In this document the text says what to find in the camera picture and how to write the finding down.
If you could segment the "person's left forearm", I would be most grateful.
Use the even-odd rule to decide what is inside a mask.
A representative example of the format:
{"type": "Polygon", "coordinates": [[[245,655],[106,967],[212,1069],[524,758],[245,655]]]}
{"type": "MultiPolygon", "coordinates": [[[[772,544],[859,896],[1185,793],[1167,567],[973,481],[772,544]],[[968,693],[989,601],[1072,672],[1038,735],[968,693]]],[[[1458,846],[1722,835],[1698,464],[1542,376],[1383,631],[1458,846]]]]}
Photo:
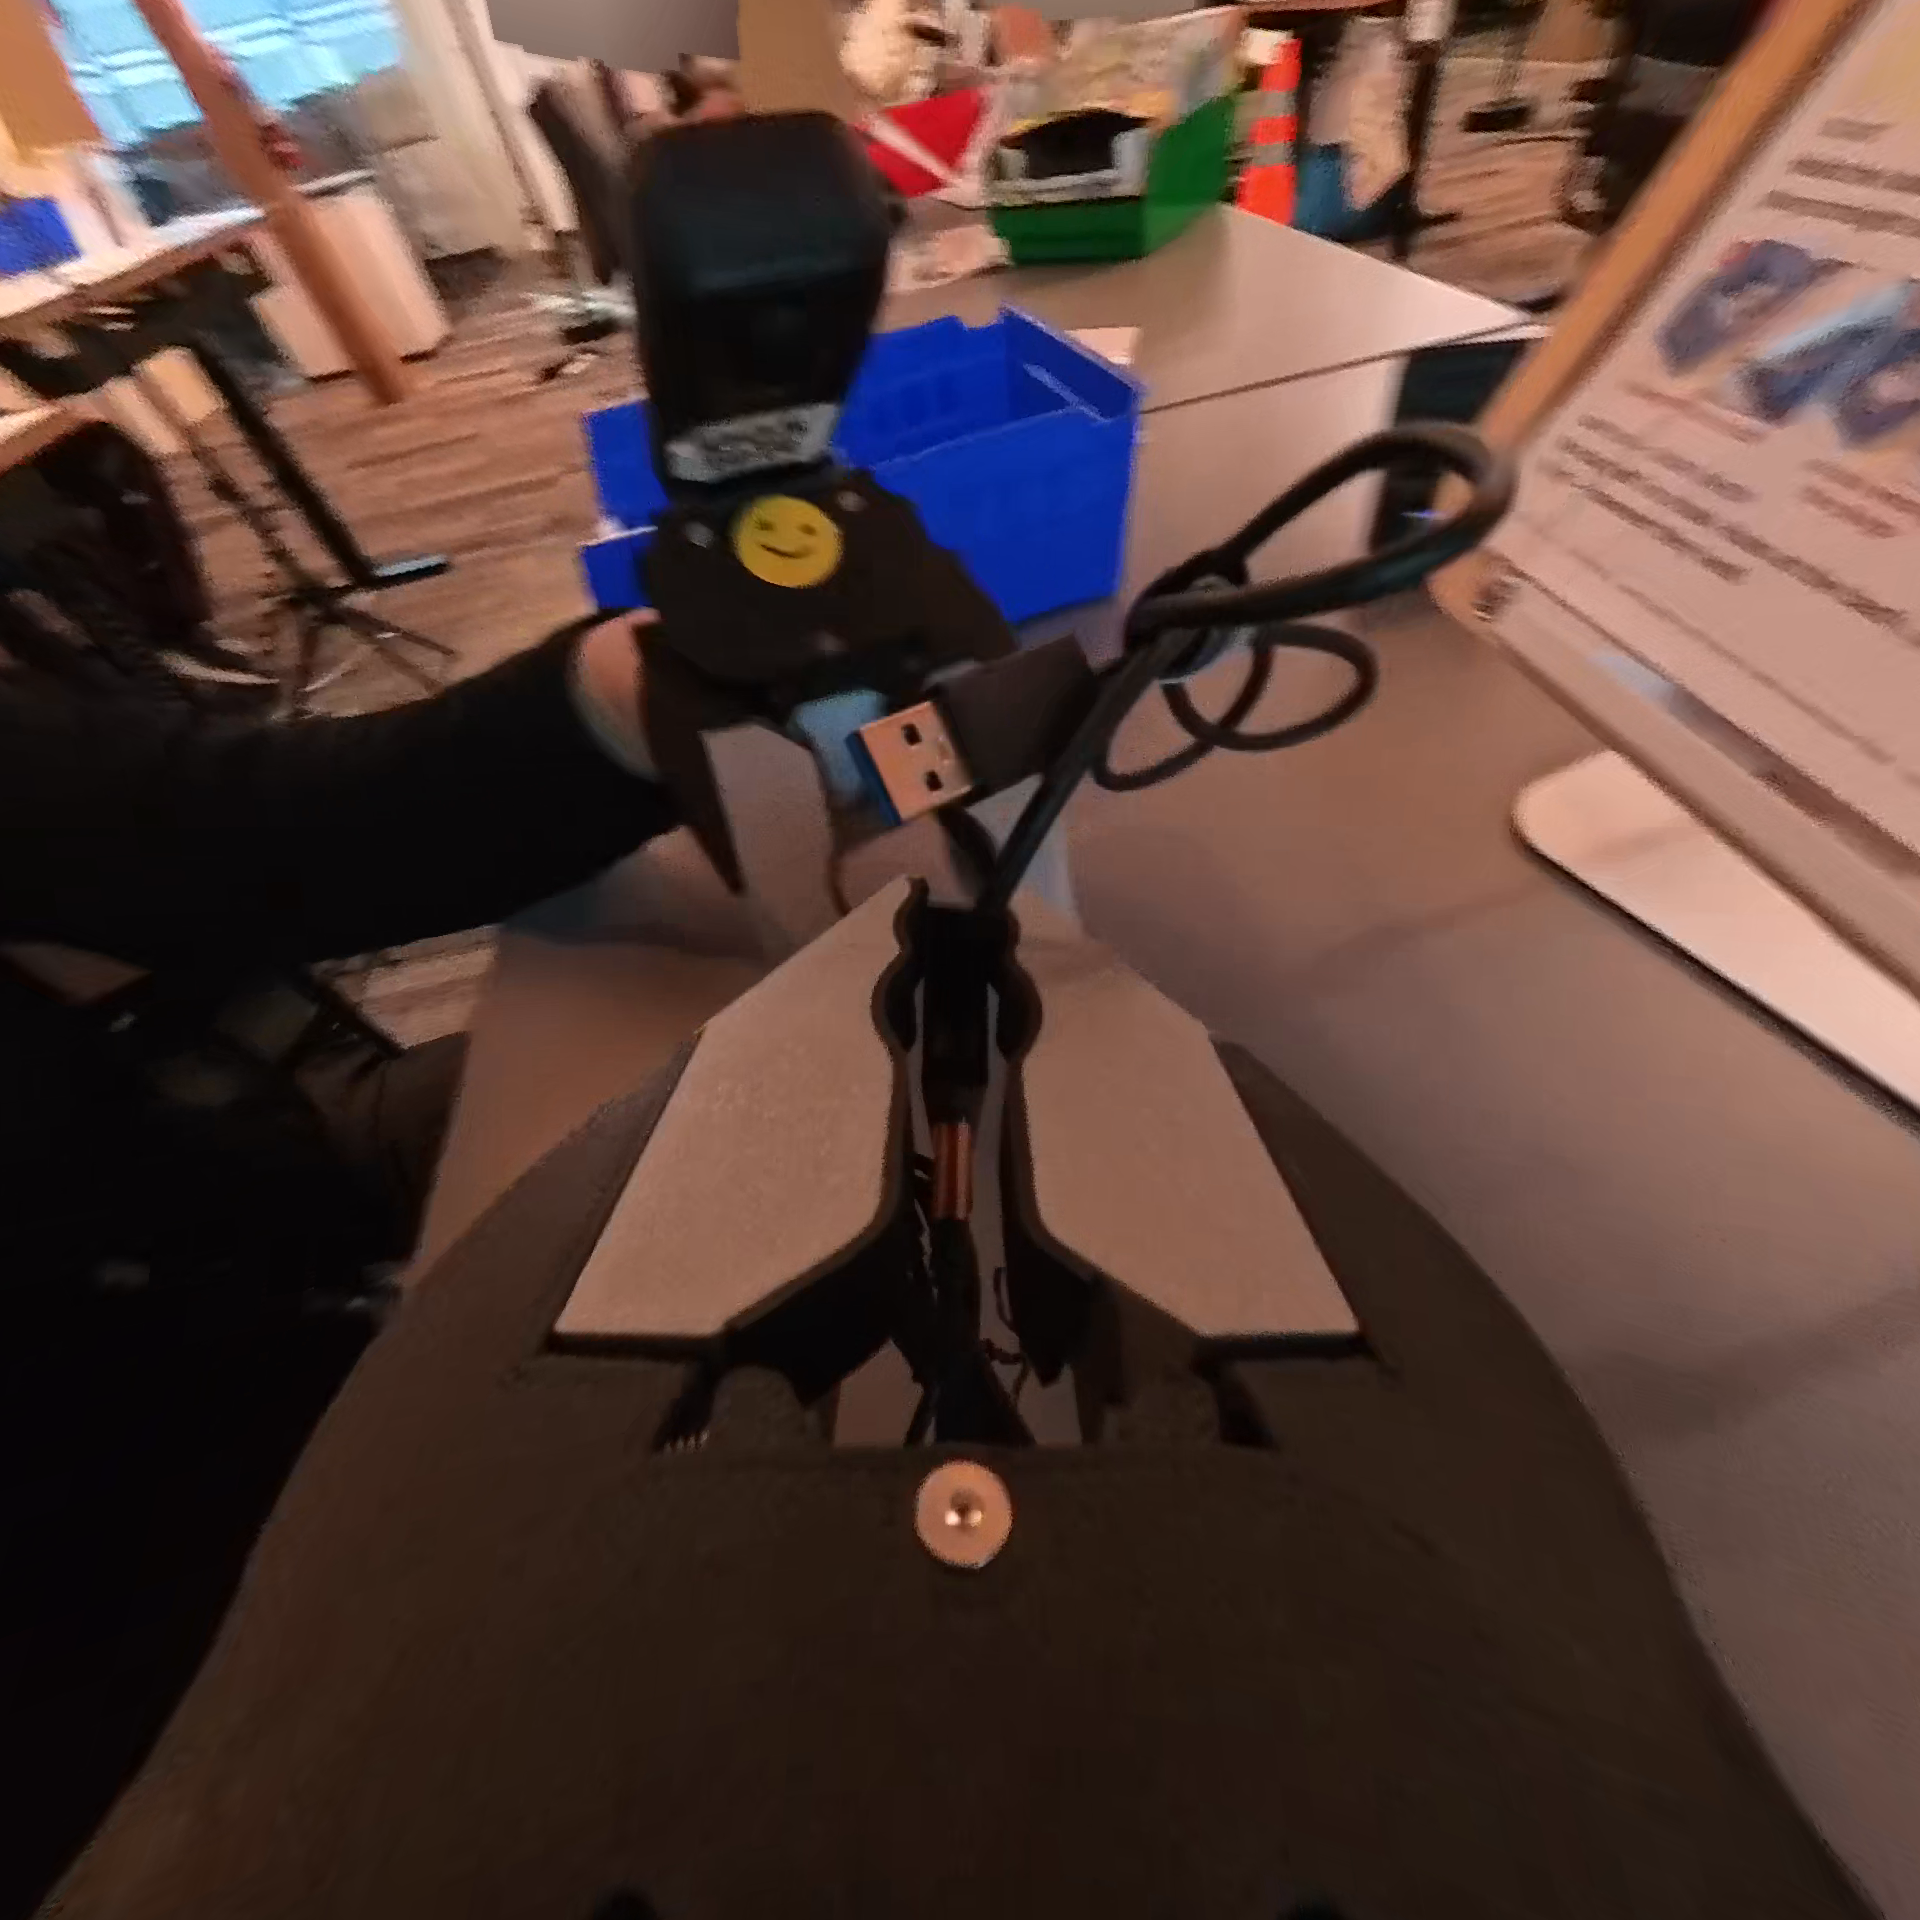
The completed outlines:
{"type": "Polygon", "coordinates": [[[679,828],[603,758],[562,630],[419,699],[294,721],[4,695],[4,944],[310,963],[500,924],[679,828]]]}

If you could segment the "person's left hand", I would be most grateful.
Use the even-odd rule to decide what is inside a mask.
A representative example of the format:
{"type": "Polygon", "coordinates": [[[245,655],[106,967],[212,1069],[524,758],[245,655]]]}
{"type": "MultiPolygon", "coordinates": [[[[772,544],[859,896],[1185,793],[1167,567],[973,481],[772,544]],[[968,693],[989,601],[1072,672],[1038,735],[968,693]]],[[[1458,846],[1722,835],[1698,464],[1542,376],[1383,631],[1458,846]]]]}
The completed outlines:
{"type": "Polygon", "coordinates": [[[647,737],[645,662],[639,633],[650,614],[618,612],[570,645],[570,702],[594,747],[629,777],[660,784],[647,737]]]}

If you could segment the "red and white bag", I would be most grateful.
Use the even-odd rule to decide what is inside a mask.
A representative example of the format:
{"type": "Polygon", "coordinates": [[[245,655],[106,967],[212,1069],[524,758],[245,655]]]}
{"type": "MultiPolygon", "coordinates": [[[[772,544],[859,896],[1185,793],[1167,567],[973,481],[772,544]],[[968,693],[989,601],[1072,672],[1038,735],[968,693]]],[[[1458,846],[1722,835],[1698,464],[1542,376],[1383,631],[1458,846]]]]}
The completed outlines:
{"type": "Polygon", "coordinates": [[[986,201],[986,154],[996,131],[996,85],[979,82],[878,107],[855,124],[884,181],[904,200],[959,207],[986,201]]]}

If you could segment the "laminated instruction sheet on stand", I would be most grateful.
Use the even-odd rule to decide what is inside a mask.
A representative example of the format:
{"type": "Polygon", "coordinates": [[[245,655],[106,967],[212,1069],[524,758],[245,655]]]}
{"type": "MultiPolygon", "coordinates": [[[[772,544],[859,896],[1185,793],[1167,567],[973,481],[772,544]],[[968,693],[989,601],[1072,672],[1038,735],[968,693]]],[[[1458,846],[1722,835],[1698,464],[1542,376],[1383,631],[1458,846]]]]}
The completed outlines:
{"type": "MultiPolygon", "coordinates": [[[[1774,3],[1766,12],[1759,32],[1739,60],[1725,69],[1690,130],[1674,144],[1637,201],[1601,243],[1584,280],[1547,326],[1547,336],[1491,402],[1483,427],[1498,449],[1515,456],[1518,484],[1522,484],[1534,430],[1619,331],[1647,291],[1669,243],[1692,227],[1705,203],[1716,200],[1717,185],[1797,95],[1801,83],[1819,67],[1864,5],[1774,3]]],[[[1453,620],[1490,642],[1565,708],[1514,660],[1485,623],[1488,615],[1500,615],[1514,596],[1509,582],[1515,574],[1500,561],[1496,546],[1515,513],[1518,495],[1520,489],[1515,489],[1512,513],[1488,539],[1483,552],[1476,559],[1446,569],[1434,588],[1434,597],[1453,620]]]]}

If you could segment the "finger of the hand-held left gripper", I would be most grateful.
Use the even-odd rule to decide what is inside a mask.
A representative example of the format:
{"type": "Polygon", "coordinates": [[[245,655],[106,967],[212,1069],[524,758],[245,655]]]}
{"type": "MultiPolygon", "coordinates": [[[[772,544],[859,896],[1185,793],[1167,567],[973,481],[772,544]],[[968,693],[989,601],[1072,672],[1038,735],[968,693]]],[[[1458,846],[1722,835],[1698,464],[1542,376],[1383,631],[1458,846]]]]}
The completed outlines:
{"type": "Polygon", "coordinates": [[[890,714],[875,688],[855,686],[803,702],[786,715],[786,737],[811,762],[832,823],[899,823],[861,730],[890,714]]]}

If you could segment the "white clipboard stand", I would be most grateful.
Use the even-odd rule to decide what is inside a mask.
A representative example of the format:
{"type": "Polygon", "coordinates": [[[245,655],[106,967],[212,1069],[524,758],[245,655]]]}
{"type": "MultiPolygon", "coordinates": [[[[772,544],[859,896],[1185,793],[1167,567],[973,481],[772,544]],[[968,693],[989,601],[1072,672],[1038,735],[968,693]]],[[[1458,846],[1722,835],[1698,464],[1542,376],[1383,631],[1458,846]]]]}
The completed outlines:
{"type": "Polygon", "coordinates": [[[1522,790],[1524,846],[1913,1111],[1915,668],[1795,684],[1743,633],[1508,583],[1488,628],[1599,740],[1522,790]]]}

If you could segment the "black legged background desk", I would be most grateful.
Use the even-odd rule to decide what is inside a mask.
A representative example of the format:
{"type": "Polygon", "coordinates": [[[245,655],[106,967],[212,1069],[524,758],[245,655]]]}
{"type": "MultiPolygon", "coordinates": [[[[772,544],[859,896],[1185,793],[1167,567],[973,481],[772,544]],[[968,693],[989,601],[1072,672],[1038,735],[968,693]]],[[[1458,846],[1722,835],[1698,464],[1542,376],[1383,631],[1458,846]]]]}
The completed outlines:
{"type": "Polygon", "coordinates": [[[444,555],[373,557],[294,446],[256,402],[207,326],[264,283],[259,212],[230,207],[156,227],[127,247],[84,253],[4,280],[4,376],[37,402],[75,403],[184,352],[235,426],[275,502],[325,553],[344,585],[384,591],[450,574],[444,555]]]}

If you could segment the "green plastic bin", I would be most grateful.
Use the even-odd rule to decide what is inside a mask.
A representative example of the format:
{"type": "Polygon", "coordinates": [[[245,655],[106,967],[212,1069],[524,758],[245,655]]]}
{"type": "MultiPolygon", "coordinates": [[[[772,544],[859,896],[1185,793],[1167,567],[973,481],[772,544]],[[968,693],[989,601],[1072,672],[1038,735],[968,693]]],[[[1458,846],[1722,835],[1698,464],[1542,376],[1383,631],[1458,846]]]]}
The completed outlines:
{"type": "Polygon", "coordinates": [[[1233,156],[1232,94],[1175,120],[1078,107],[987,154],[986,218],[1019,267],[1131,262],[1228,200],[1233,156]]]}

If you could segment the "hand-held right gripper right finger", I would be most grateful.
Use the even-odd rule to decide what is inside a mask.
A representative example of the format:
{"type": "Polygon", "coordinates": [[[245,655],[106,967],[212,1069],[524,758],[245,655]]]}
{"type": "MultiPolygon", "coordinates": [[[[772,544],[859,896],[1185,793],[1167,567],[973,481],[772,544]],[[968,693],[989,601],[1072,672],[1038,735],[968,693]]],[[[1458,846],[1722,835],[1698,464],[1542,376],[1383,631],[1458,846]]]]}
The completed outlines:
{"type": "Polygon", "coordinates": [[[1041,1379],[1121,1306],[1201,1358],[1351,1345],[1360,1321],[1209,1029],[1063,917],[1000,988],[1006,1306],[1041,1379]]]}

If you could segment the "printed instruction sheet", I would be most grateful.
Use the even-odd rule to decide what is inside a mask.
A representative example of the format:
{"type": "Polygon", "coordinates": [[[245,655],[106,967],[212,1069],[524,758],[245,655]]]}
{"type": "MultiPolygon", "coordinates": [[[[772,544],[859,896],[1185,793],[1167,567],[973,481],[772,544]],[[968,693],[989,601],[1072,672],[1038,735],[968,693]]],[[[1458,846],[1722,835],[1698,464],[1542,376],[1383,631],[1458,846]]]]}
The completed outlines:
{"type": "Polygon", "coordinates": [[[1866,3],[1534,430],[1512,633],[1639,662],[1917,835],[1917,29],[1866,3]]]}

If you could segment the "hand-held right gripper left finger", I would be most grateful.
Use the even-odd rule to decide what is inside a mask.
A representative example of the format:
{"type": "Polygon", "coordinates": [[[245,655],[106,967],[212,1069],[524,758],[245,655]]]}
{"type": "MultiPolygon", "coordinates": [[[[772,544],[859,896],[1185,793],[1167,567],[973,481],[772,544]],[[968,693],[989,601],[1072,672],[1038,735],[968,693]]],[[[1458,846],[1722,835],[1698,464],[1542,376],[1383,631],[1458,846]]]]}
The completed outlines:
{"type": "Polygon", "coordinates": [[[703,1023],[550,1328],[564,1352],[834,1392],[890,1337],[910,1228],[897,878],[703,1023]]]}

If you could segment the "orange traffic cone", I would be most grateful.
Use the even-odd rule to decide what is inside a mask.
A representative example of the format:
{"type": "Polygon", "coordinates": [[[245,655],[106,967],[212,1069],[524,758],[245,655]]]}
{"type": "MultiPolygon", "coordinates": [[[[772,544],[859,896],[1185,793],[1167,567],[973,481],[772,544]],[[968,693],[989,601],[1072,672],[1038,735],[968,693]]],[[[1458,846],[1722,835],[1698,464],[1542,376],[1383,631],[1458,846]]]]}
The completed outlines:
{"type": "Polygon", "coordinates": [[[1252,218],[1291,227],[1298,212],[1303,50],[1283,27],[1241,35],[1249,85],[1238,98],[1238,148],[1232,200],[1252,218]]]}

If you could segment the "white cabinet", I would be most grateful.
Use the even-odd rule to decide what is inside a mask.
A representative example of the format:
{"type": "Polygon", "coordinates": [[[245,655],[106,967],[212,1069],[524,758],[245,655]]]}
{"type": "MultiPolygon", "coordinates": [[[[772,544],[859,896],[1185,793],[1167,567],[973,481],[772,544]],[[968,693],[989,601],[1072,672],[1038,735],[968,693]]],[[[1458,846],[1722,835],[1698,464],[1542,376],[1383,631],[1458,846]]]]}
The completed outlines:
{"type": "MultiPolygon", "coordinates": [[[[435,355],[452,336],[439,293],[371,172],[339,172],[300,185],[347,281],[368,301],[390,345],[406,362],[435,355]]],[[[305,381],[346,377],[353,362],[268,230],[252,255],[266,285],[252,296],[254,318],[279,357],[305,381]]]]}

